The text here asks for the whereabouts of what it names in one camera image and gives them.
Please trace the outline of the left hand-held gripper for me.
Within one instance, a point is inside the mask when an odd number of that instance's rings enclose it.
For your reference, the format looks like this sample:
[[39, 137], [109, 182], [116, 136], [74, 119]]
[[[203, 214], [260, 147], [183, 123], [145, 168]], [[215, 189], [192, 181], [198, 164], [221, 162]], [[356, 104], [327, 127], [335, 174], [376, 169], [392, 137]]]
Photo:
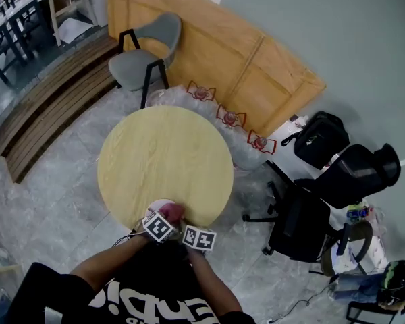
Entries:
[[177, 233], [177, 229], [169, 221], [169, 213], [166, 211], [147, 209], [142, 220], [142, 227], [157, 243], [163, 243]]

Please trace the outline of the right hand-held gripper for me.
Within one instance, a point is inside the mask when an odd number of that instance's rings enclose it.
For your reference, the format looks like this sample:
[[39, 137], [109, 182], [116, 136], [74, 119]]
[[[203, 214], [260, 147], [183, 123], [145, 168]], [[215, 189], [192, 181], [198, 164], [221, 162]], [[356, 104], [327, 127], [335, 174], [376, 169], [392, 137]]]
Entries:
[[216, 232], [187, 225], [184, 229], [182, 243], [195, 250], [212, 251], [216, 237]]

